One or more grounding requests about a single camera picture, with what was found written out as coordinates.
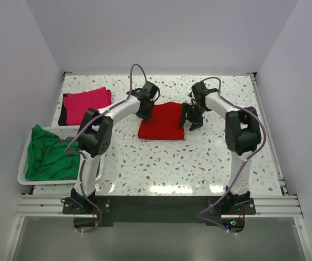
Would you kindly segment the red t shirt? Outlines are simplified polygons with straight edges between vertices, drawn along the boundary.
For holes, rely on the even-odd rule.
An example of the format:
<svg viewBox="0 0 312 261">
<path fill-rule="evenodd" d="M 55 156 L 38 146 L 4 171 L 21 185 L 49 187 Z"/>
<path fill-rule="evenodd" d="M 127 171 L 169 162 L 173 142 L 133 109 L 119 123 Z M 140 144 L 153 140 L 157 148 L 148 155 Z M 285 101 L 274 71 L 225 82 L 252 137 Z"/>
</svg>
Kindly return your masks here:
<svg viewBox="0 0 312 261">
<path fill-rule="evenodd" d="M 181 106 L 175 102 L 155 105 L 152 118 L 140 123 L 138 137 L 144 140 L 183 140 L 185 131 L 180 127 Z"/>
</svg>

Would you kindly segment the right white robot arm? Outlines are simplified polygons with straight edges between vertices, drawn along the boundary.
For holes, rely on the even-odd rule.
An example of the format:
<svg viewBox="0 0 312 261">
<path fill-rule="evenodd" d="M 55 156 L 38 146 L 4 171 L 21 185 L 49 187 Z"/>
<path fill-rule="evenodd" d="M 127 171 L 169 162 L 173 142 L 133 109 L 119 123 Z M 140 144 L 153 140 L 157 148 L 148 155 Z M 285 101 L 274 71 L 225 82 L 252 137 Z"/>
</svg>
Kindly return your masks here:
<svg viewBox="0 0 312 261">
<path fill-rule="evenodd" d="M 203 114 L 214 111 L 225 120 L 224 137 L 231 152 L 231 174 L 225 193 L 214 206 L 235 214 L 250 200 L 251 160 L 265 145 L 265 129 L 254 107 L 241 107 L 221 95 L 221 89 L 208 89 L 204 81 L 191 87 L 190 103 L 181 105 L 180 127 L 190 122 L 190 131 L 204 125 Z"/>
</svg>

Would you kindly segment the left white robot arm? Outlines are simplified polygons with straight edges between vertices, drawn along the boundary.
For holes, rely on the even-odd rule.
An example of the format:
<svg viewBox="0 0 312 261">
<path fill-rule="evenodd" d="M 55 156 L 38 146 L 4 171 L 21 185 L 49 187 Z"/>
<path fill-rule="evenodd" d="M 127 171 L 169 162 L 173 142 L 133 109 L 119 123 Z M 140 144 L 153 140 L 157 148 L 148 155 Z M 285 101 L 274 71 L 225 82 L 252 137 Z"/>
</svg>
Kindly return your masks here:
<svg viewBox="0 0 312 261">
<path fill-rule="evenodd" d="M 77 182 L 71 197 L 81 213 L 89 213 L 94 208 L 92 196 L 95 194 L 95 178 L 102 156 L 107 152 L 114 125 L 129 115 L 135 114 L 142 120 L 149 120 L 160 89 L 151 82 L 142 88 L 130 90 L 127 97 L 103 109 L 88 109 L 73 142 L 78 142 L 80 164 Z"/>
</svg>

